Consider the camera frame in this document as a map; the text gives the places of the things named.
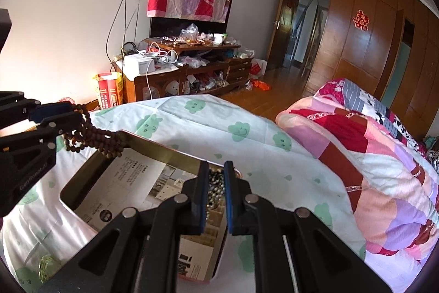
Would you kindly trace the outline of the pink patchwork quilt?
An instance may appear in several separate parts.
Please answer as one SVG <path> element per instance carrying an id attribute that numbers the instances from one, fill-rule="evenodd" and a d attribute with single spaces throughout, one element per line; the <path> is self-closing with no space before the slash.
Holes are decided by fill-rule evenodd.
<path id="1" fill-rule="evenodd" d="M 341 179 L 366 263 L 394 292 L 405 292 L 438 243 L 438 173 L 417 141 L 345 78 L 292 104 L 276 123 Z"/>

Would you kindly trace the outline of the red double-happiness sticker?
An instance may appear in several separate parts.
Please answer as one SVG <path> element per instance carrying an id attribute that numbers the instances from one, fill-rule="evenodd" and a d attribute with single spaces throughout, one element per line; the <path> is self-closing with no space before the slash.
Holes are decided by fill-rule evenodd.
<path id="1" fill-rule="evenodd" d="M 358 10 L 355 16 L 352 18 L 353 24 L 355 28 L 360 29 L 362 31 L 368 31 L 368 25 L 370 23 L 370 19 L 363 10 Z"/>

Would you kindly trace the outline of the white mug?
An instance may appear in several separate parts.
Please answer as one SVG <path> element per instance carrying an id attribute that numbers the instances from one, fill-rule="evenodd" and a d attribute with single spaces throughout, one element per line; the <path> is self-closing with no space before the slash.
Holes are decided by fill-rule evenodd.
<path id="1" fill-rule="evenodd" d="M 224 41 L 224 34 L 213 34 L 213 44 L 221 45 Z"/>

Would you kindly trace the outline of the brown wooden wardrobe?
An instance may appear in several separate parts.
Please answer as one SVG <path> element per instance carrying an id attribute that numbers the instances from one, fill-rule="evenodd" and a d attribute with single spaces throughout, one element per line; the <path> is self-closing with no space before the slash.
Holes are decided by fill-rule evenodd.
<path id="1" fill-rule="evenodd" d="M 358 10 L 370 19 L 366 32 L 353 24 Z M 437 135 L 438 16 L 419 0 L 330 0 L 305 90 L 313 93 L 329 80 L 346 77 L 380 95 L 404 21 L 414 25 L 414 39 L 391 110 L 416 139 Z"/>

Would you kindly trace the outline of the wooden bedroom door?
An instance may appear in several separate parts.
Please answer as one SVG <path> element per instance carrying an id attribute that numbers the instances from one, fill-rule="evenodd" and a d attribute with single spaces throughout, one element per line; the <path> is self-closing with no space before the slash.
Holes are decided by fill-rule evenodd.
<path id="1" fill-rule="evenodd" d="M 275 25 L 267 55 L 267 69 L 280 68 L 283 65 L 289 39 L 292 34 L 293 19 L 299 0 L 279 0 Z"/>

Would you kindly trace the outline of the white box appliance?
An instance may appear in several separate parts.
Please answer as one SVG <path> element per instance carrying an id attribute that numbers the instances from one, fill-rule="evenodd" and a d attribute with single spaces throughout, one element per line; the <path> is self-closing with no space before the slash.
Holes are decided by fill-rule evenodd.
<path id="1" fill-rule="evenodd" d="M 155 71 L 155 61 L 141 54 L 133 54 L 124 57 L 119 62 L 121 71 L 128 80 L 133 81 L 136 77 L 151 74 Z"/>

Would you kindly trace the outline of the wooden tv cabinet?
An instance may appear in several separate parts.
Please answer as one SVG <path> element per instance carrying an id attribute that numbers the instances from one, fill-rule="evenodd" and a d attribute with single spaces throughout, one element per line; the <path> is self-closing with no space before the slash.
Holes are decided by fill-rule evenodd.
<path id="1" fill-rule="evenodd" d="M 209 41 L 172 42 L 169 38 L 149 38 L 136 54 L 155 61 L 151 74 L 128 80 L 119 62 L 115 69 L 123 76 L 123 101 L 151 100 L 186 94 L 224 94 L 249 79 L 252 55 L 240 51 L 239 44 L 215 45 Z"/>

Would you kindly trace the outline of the red yellow carton box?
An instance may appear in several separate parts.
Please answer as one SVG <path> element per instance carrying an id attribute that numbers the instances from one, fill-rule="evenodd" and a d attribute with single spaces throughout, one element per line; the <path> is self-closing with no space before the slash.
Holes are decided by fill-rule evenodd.
<path id="1" fill-rule="evenodd" d="M 107 72 L 94 76 L 97 83 L 100 108 L 113 108 L 123 103 L 123 77 L 120 72 Z"/>

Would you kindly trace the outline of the red patchwork cloth cover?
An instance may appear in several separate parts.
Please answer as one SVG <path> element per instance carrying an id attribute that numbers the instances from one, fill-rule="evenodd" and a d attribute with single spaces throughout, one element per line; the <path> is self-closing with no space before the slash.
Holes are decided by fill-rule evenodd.
<path id="1" fill-rule="evenodd" d="M 226 23 L 232 0 L 148 0 L 147 17 Z"/>

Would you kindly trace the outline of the white cloud-print bedsheet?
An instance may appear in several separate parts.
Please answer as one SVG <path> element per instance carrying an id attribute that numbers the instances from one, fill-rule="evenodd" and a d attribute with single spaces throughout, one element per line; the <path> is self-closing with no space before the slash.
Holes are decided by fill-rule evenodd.
<path id="1" fill-rule="evenodd" d="M 254 193 L 279 208 L 308 208 L 365 256 L 365 238 L 342 181 L 272 121 L 203 95 L 119 105 L 93 113 L 92 123 L 110 131 L 124 129 L 218 164 L 232 161 Z M 60 200 L 60 191 L 91 155 L 91 149 L 69 152 L 57 141 L 55 167 L 4 218 L 1 258 L 26 292 L 42 284 L 42 258 L 55 269 L 94 236 Z"/>

